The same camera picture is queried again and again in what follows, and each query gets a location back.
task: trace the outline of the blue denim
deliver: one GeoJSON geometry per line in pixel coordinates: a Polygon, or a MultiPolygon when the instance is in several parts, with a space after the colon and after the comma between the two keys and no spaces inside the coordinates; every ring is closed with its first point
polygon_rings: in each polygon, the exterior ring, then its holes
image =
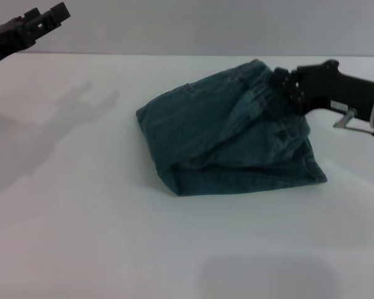
{"type": "Polygon", "coordinates": [[[325,183],[304,116],[259,60],[160,95],[136,112],[156,171],[177,195],[325,183]]]}

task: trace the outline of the white tabletop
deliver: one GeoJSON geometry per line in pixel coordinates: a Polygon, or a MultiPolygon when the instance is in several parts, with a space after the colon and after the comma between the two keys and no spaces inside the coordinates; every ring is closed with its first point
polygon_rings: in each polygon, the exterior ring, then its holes
{"type": "MultiPolygon", "coordinates": [[[[135,110],[251,59],[2,61],[0,298],[374,298],[374,137],[333,129],[338,114],[308,115],[327,184],[178,198],[157,177],[135,110]]],[[[374,58],[337,59],[374,80],[374,58]]]]}

